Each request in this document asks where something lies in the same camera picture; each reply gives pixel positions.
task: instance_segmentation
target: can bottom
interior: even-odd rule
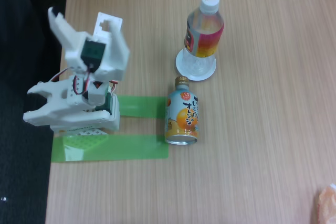
[[[185,135],[173,135],[166,138],[166,142],[176,145],[189,145],[197,142],[197,138]]]

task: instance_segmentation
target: green masking tape strip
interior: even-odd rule
[[[164,118],[165,97],[118,95],[120,115],[139,118]]]
[[[51,162],[168,158],[161,135],[62,136],[53,141]]]

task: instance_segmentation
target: plastic bottle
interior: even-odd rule
[[[201,0],[199,8],[188,16],[182,68],[191,80],[204,80],[215,71],[215,52],[224,29],[218,8],[219,0]]]

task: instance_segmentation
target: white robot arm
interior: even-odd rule
[[[28,94],[38,93],[47,103],[24,113],[23,119],[35,126],[50,125],[62,134],[102,127],[118,130],[119,104],[109,83],[123,79],[129,60],[130,51],[120,32],[122,19],[99,13],[92,36],[75,31],[53,8],[48,17],[73,75],[64,81],[39,82],[29,89]],[[109,21],[109,32],[100,26],[105,20]]]

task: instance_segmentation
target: gold bottle cap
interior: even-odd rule
[[[175,86],[177,85],[187,85],[189,86],[189,79],[186,76],[178,76],[175,79]]]

